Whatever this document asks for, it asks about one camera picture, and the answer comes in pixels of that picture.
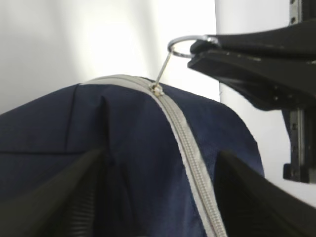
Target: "textured black surface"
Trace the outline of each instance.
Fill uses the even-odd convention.
[[[214,189],[229,237],[316,234],[316,209],[280,190],[230,153],[219,154]]]

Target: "navy blue bag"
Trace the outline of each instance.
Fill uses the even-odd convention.
[[[226,237],[220,151],[257,173],[257,144],[215,101],[126,75],[0,116],[1,237]]]

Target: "zipper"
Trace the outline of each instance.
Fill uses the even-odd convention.
[[[97,78],[85,84],[113,84],[142,91],[150,95],[163,110],[177,140],[179,151],[190,183],[207,237],[227,237],[226,230],[217,206],[211,178],[194,135],[178,105],[163,92],[158,85],[152,89],[152,82],[145,78],[128,75],[115,75]]]

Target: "zipper slider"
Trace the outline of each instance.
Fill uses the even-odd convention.
[[[162,86],[159,85],[159,84],[156,84],[155,82],[149,84],[149,88],[150,88],[150,91],[151,91],[156,97],[159,97],[159,96],[164,95],[164,92],[163,92],[163,90],[162,90]]]

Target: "zipper teeth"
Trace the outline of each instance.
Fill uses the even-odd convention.
[[[151,81],[145,78],[132,77],[132,76],[126,76],[126,75],[117,75],[111,78],[123,79],[129,82],[132,82],[134,84],[137,84],[141,87],[146,88],[153,96],[155,96],[150,90]],[[169,102],[169,101],[173,102],[173,100],[169,98],[169,96],[164,95],[164,94],[160,96],[155,96],[155,97],[158,98],[158,100],[161,102],[161,104],[165,108],[165,111],[170,116],[174,127],[176,128],[176,132],[178,133],[181,145],[183,147],[183,150],[186,156],[185,158],[193,174],[193,179],[197,187],[200,202],[203,205],[204,211],[208,218],[208,223],[210,224],[211,229],[213,230],[213,233],[215,234],[215,237],[227,237],[226,230],[225,230],[224,224],[221,219],[221,215],[217,207],[215,194],[214,193],[209,194],[207,192],[208,188],[207,188],[207,185],[205,184],[205,181],[203,179],[203,176],[201,174],[197,161],[195,160],[192,144],[189,138],[187,137],[185,130],[183,129],[181,125],[181,120],[179,119],[176,111],[173,109],[173,105],[171,105]]]
[[[176,127],[176,130],[178,131],[181,144],[184,148],[185,154],[187,156],[186,157],[187,161],[189,163],[190,169],[194,176],[195,184],[197,185],[197,189],[200,194],[200,199],[207,212],[209,223],[217,237],[225,237],[226,231],[225,229],[223,229],[221,217],[215,214],[218,212],[217,204],[215,205],[213,204],[213,201],[211,200],[210,196],[207,193],[206,184],[199,171],[198,164],[195,162],[194,152],[193,152],[191,143],[188,137],[186,136],[186,133],[183,130],[183,127],[181,126],[181,122],[177,113],[173,110],[172,105],[170,105],[169,103],[169,100],[171,100],[171,98],[169,98],[166,95],[162,95],[159,97],[159,100],[162,102],[163,105],[165,105],[165,109],[169,113],[170,117],[172,118],[172,121]]]

